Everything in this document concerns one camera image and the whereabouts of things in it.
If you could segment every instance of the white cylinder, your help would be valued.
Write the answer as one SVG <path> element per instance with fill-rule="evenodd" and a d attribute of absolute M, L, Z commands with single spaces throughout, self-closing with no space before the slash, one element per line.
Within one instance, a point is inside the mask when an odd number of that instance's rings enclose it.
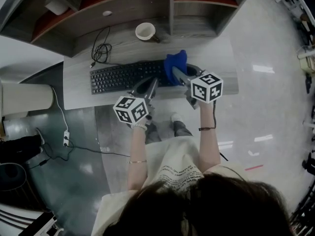
<path fill-rule="evenodd" d="M 68 6 L 60 0 L 46 0 L 45 7 L 56 15 L 64 14 L 68 10 Z"/>
<path fill-rule="evenodd" d="M 48 109 L 54 103 L 49 85 L 2 83 L 2 116 Z"/>

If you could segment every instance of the keyboard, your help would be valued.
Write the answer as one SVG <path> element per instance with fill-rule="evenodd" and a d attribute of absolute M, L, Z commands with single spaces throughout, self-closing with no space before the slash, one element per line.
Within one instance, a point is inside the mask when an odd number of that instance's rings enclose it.
<path fill-rule="evenodd" d="M 92 94 L 131 90 L 147 77 L 157 77 L 159 87 L 173 86 L 165 73 L 164 60 L 141 61 L 90 72 Z"/>

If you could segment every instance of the dark hair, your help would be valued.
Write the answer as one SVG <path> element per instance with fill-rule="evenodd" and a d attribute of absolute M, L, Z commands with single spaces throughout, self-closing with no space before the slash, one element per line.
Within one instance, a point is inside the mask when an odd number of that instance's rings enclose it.
<path fill-rule="evenodd" d="M 189 223 L 182 229 L 183 220 Z M 104 236 L 292 236 L 281 194 L 262 182 L 205 175 L 186 193 L 155 183 L 137 192 Z"/>
<path fill-rule="evenodd" d="M 281 194 L 263 182 L 208 174 L 191 187 L 187 210 L 198 236 L 292 236 Z"/>
<path fill-rule="evenodd" d="M 129 199 L 118 222 L 107 227 L 103 235 L 182 236 L 184 199 L 163 186 L 158 182 L 138 191 Z"/>

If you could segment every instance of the white shoe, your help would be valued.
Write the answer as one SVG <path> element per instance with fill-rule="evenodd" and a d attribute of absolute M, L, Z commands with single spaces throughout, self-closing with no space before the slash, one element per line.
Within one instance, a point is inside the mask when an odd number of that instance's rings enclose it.
<path fill-rule="evenodd" d="M 35 135 L 35 136 L 40 136 L 40 138 L 41 138 L 41 144 L 42 144 L 42 145 L 45 144 L 45 140 L 44 140 L 44 138 L 43 138 L 43 135 L 41 134 L 41 132 L 39 131 L 38 128 L 35 128 L 35 129 L 34 129 L 34 135 Z"/>
<path fill-rule="evenodd" d="M 172 116 L 171 116 L 171 121 L 172 122 L 175 122 L 175 121 L 183 122 L 183 119 L 178 113 L 173 113 Z"/>

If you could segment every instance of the gray pants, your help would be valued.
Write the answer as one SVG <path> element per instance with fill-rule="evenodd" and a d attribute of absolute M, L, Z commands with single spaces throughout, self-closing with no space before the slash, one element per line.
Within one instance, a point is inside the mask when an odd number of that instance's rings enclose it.
<path fill-rule="evenodd" d="M 161 142 L 161 138 L 158 135 L 157 127 L 151 123 L 150 125 L 146 125 L 148 130 L 146 131 L 146 144 Z M 177 120 L 173 123 L 174 136 L 192 136 L 190 131 L 186 129 L 185 124 L 181 121 Z"/>

